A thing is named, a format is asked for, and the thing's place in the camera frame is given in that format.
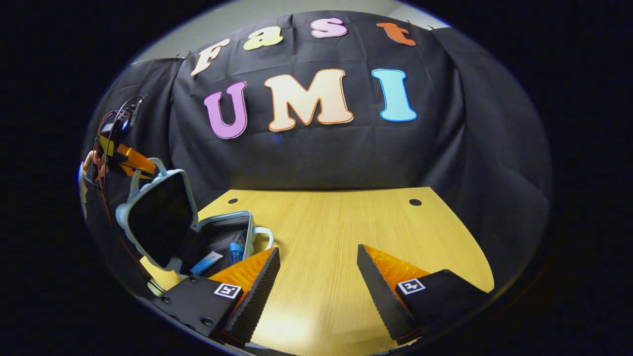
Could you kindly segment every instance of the white wall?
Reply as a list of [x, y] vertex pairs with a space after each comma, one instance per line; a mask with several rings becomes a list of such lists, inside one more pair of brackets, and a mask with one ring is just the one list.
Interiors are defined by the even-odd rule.
[[348, 10], [409, 20], [414, 25], [428, 29], [447, 25], [416, 8], [395, 0], [236, 0], [220, 8], [207, 11], [160, 39], [134, 61], [155, 58], [173, 58], [180, 53], [208, 44], [212, 34], [229, 34], [237, 29], [257, 23], [262, 19], [275, 18], [291, 13], [316, 10]]

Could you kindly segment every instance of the wooden table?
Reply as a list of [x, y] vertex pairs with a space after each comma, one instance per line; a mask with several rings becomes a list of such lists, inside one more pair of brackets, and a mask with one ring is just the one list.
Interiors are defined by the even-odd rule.
[[[199, 219], [238, 210], [271, 229], [279, 247], [281, 268], [251, 340], [266, 347], [351, 356], [397, 347], [356, 266], [359, 243], [431, 273], [450, 269], [486, 292], [494, 287], [479, 245], [431, 188], [231, 190], [202, 209]], [[265, 236], [258, 238], [255, 252], [266, 244]], [[164, 288], [179, 282], [145, 258], [143, 264]]]

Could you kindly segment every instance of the red wire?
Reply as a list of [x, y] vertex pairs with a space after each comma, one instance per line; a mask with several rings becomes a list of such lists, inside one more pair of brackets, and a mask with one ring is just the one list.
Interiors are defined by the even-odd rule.
[[[98, 132], [101, 132], [101, 127], [103, 126], [103, 123], [106, 121], [106, 119], [115, 111], [110, 111], [109, 113], [106, 114], [106, 116], [103, 117], [103, 119], [101, 119], [101, 123], [99, 124], [99, 128], [97, 130], [97, 135]], [[98, 149], [98, 142], [94, 143], [94, 149], [95, 151], [97, 151]], [[103, 199], [103, 205], [104, 207], [106, 207], [106, 213], [108, 214], [108, 219], [110, 220], [110, 224], [113, 223], [112, 221], [112, 216], [110, 215], [110, 210], [108, 208], [108, 203], [106, 202], [106, 191], [103, 188], [103, 181], [101, 180], [101, 174], [99, 174], [98, 171], [100, 171], [101, 168], [99, 166], [97, 166], [97, 176], [99, 177], [99, 186], [101, 187], [101, 198]], [[127, 253], [130, 255], [130, 257], [132, 257], [132, 260], [134, 260], [136, 262], [137, 265], [139, 265], [139, 267], [141, 268], [141, 271], [143, 271], [145, 273], [145, 275], [149, 276], [150, 278], [153, 278], [153, 276], [145, 269], [145, 267], [143, 267], [143, 265], [141, 264], [140, 261], [138, 261], [136, 259], [136, 257], [134, 256], [134, 254], [132, 254], [132, 252], [127, 248], [127, 245], [123, 242], [123, 239], [121, 238], [121, 234], [117, 234], [119, 237], [119, 241], [121, 241], [121, 245], [123, 245], [123, 247], [125, 248], [125, 251], [127, 251]]]

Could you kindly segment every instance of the black cloth backdrop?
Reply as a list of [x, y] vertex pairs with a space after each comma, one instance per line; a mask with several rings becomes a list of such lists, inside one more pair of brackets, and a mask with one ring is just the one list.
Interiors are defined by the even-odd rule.
[[[318, 39], [310, 23], [340, 18], [342, 37]], [[416, 46], [391, 40], [379, 22], [410, 33]], [[248, 35], [279, 26], [284, 40], [246, 51]], [[204, 46], [184, 59], [133, 63], [115, 80], [92, 117], [82, 157], [90, 150], [99, 121], [129, 97], [148, 94], [125, 143], [160, 158], [167, 169], [182, 168], [191, 180], [198, 209], [228, 189], [384, 189], [431, 187], [479, 242], [495, 285], [507, 283], [530, 257], [547, 222], [551, 162], [536, 109], [511, 74], [485, 49], [455, 29], [425, 30], [409, 23], [354, 11], [313, 11], [281, 16], [210, 36], [209, 46], [226, 38], [211, 66], [191, 77]], [[322, 69], [345, 71], [342, 87], [354, 119], [323, 125], [313, 119], [272, 132], [270, 77], [291, 74], [305, 88]], [[402, 70], [416, 120], [388, 122], [382, 88], [371, 71]], [[248, 125], [242, 135], [215, 136], [204, 99], [221, 92], [227, 124], [234, 118], [226, 89], [244, 80]], [[318, 106], [315, 116], [320, 113]], [[129, 191], [129, 178], [108, 175], [110, 211]], [[89, 202], [88, 226], [115, 275], [137, 274], [124, 283], [145, 289], [146, 280], [122, 258], [112, 261], [118, 239], [103, 229], [99, 202]], [[125, 239], [130, 249], [134, 249]]]

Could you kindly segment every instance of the orange soft gripper pad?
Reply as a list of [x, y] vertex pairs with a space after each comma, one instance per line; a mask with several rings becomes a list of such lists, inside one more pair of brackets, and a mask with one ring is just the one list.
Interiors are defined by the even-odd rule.
[[236, 264], [221, 270], [209, 277], [209, 279], [216, 282], [228, 283], [242, 287], [244, 293], [235, 306], [235, 309], [237, 309], [244, 300], [244, 297], [248, 294], [248, 291], [251, 290], [255, 279], [260, 274], [261, 269], [266, 264], [266, 261], [272, 251], [274, 251], [274, 249], [269, 248], [265, 251], [256, 253], [243, 261], [237, 262]]
[[382, 278], [384, 278], [385, 282], [391, 288], [391, 291], [398, 298], [400, 303], [404, 305], [400, 296], [396, 293], [396, 287], [398, 283], [403, 281], [409, 281], [410, 279], [420, 278], [424, 276], [428, 276], [430, 273], [423, 269], [419, 269], [414, 265], [402, 261], [396, 257], [388, 253], [384, 253], [383, 251], [376, 250], [375, 248], [369, 247], [367, 245], [363, 245], [367, 254], [372, 258], [373, 264], [378, 267], [378, 271], [382, 274]]

